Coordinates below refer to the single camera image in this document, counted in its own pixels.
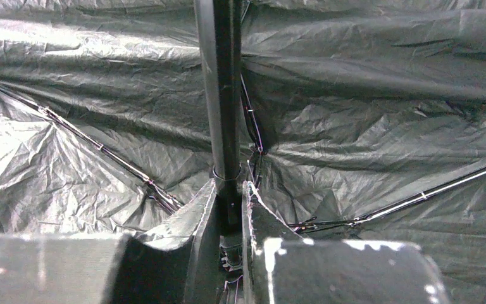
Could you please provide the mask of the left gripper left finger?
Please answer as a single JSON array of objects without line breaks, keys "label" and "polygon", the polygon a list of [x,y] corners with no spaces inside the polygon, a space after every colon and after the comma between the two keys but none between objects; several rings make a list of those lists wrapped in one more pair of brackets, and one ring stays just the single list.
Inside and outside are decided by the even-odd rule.
[{"label": "left gripper left finger", "polygon": [[144,234],[0,234],[0,303],[216,303],[216,186]]}]

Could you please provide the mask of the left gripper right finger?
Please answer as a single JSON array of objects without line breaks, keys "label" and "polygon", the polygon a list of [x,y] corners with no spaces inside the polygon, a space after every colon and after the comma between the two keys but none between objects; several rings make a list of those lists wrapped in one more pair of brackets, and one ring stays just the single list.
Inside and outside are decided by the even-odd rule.
[{"label": "left gripper right finger", "polygon": [[243,183],[246,303],[449,303],[440,270],[414,243],[316,240],[293,232]]}]

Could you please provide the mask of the purple umbrella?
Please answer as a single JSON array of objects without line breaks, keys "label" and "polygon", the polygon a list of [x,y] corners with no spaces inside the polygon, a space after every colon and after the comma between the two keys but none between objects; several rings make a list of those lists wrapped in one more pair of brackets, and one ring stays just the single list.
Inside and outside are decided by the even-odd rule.
[{"label": "purple umbrella", "polygon": [[[240,129],[286,223],[352,220],[486,167],[486,1],[244,1]],[[131,234],[212,177],[192,1],[0,1],[0,235]]]}]

